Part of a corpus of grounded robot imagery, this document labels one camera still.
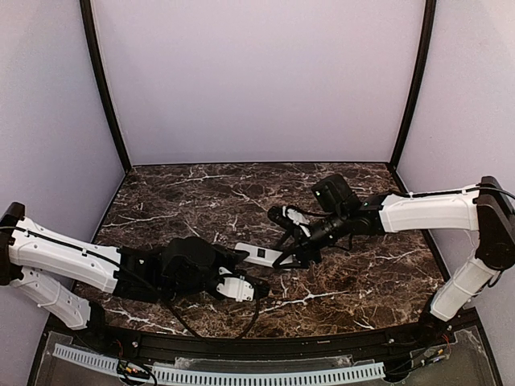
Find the white and red remote control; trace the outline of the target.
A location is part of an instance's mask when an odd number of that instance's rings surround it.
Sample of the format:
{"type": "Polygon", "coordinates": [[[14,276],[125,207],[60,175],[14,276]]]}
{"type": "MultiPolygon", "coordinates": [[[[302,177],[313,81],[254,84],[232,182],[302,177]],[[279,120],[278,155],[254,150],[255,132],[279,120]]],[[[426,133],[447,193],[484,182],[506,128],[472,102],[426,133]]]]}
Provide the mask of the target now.
{"type": "Polygon", "coordinates": [[[274,262],[282,255],[280,251],[246,243],[237,243],[235,249],[248,253],[247,257],[243,260],[244,262],[268,268],[272,268],[274,262]]]}

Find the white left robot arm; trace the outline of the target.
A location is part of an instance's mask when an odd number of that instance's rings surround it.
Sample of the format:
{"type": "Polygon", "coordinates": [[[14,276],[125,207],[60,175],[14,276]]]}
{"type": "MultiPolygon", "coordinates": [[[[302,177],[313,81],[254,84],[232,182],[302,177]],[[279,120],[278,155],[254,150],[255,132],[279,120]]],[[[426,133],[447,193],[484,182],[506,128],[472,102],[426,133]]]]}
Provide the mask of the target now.
{"type": "Polygon", "coordinates": [[[102,331],[105,311],[65,289],[55,274],[167,309],[176,298],[199,293],[259,302],[257,285],[237,269],[246,256],[199,237],[175,238],[149,251],[89,244],[38,225],[17,202],[1,217],[1,284],[21,290],[73,331],[102,331]]]}

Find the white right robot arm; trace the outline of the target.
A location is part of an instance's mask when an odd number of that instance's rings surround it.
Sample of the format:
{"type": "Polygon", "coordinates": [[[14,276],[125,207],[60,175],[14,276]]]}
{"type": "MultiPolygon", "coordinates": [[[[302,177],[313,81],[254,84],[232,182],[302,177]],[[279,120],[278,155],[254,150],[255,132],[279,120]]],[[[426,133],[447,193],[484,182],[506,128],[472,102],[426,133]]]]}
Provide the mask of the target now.
{"type": "Polygon", "coordinates": [[[450,191],[390,192],[365,201],[338,174],[320,180],[311,190],[323,209],[313,224],[295,206],[268,211],[269,219],[286,231],[280,241],[294,239],[274,261],[276,269],[306,268],[319,262],[321,249],[344,236],[430,229],[477,231],[476,251],[435,293],[425,312],[431,321],[447,322],[495,275],[514,265],[514,209],[509,193],[491,176],[450,191]]]}

